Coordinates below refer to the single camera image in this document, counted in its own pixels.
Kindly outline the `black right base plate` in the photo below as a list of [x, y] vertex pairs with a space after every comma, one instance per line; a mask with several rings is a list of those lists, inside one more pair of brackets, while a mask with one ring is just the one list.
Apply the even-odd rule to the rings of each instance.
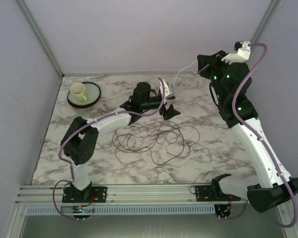
[[223, 194], [222, 192], [216, 191], [211, 185], [195, 185], [194, 194], [197, 202], [206, 201], [241, 201], [241, 198], [234, 195]]

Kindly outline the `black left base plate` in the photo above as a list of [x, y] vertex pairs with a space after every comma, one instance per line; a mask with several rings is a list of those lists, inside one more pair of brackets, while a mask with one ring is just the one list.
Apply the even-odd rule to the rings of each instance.
[[63, 203], [105, 203], [107, 198], [106, 186], [89, 185], [80, 191], [74, 186], [66, 187], [63, 190]]

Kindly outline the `pale yellow mug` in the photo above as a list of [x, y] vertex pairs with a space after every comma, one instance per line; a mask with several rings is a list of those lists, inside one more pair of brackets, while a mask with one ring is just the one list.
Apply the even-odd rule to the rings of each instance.
[[86, 88], [83, 83], [74, 83], [70, 87], [70, 93], [74, 96], [79, 102], [87, 102]]

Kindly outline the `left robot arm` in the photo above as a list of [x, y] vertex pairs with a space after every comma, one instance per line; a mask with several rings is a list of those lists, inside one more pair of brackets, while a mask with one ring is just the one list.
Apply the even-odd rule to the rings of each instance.
[[167, 100], [174, 99], [174, 89], [159, 79], [159, 91], [151, 88], [147, 82], [140, 82], [132, 96], [116, 110], [103, 116], [85, 120], [77, 117], [61, 141], [59, 156], [70, 165], [71, 181], [64, 189], [64, 202], [87, 202], [94, 193], [89, 178], [88, 162], [94, 154], [97, 140], [115, 129], [134, 124], [142, 117], [150, 117], [156, 113], [164, 120], [180, 115], [172, 105], [168, 108]]

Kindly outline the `aluminium front rail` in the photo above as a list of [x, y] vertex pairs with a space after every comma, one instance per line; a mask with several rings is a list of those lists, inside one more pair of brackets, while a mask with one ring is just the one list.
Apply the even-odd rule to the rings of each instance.
[[[105, 205], [198, 204], [189, 184], [107, 185]], [[52, 185], [21, 186], [15, 205], [52, 205]]]

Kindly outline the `aluminium rail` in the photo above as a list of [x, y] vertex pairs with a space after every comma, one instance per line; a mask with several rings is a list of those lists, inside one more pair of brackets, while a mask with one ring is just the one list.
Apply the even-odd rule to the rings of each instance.
[[113, 76], [113, 75], [177, 75], [178, 71], [130, 71], [130, 72], [88, 72], [88, 73], [65, 73], [64, 77], [83, 76]]
[[[189, 184], [107, 185], [105, 205], [198, 204]], [[52, 185], [21, 186], [15, 205], [52, 205]]]

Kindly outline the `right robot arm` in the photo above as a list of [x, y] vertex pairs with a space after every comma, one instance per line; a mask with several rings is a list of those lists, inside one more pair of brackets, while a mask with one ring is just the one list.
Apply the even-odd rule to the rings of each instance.
[[298, 193], [298, 178], [281, 165], [263, 132], [258, 113], [246, 92], [252, 83], [245, 60], [227, 60], [228, 54], [219, 51], [213, 55], [198, 55], [198, 73], [210, 80], [212, 99], [220, 116], [242, 142], [258, 180], [247, 181], [224, 174], [212, 179], [218, 199], [232, 195], [248, 200], [263, 213], [291, 199]]

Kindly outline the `brown rimmed white plate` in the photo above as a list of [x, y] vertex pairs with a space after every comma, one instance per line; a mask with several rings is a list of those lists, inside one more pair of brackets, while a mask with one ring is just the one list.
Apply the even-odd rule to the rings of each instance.
[[93, 82], [77, 82], [70, 86], [67, 102], [74, 108], [93, 106], [101, 97], [100, 87]]

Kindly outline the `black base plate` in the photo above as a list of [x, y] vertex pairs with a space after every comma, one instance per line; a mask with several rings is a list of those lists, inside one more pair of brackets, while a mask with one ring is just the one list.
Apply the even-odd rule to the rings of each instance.
[[89, 185], [80, 191], [74, 186], [66, 187], [63, 190], [63, 203], [105, 203], [107, 198], [106, 186]]
[[194, 194], [197, 202], [206, 201], [241, 201], [241, 198], [234, 195], [223, 194], [222, 192], [216, 191], [211, 185], [195, 185]]

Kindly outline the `aluminium frame post right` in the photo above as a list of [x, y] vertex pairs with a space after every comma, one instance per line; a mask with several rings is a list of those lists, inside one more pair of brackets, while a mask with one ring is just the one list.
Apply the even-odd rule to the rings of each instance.
[[257, 29], [254, 32], [254, 35], [251, 39], [251, 43], [258, 43], [261, 36], [263, 35], [264, 31], [266, 30], [268, 24], [270, 23], [273, 15], [275, 14], [276, 10], [282, 3], [282, 0], [271, 0], [267, 10], [265, 11]]

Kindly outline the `aluminium back rail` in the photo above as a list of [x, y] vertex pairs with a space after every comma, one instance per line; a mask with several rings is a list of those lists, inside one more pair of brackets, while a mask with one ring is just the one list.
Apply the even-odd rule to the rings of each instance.
[[83, 76], [113, 76], [113, 75], [177, 75], [178, 71], [130, 71], [130, 72], [88, 72], [88, 73], [65, 73], [64, 77]]

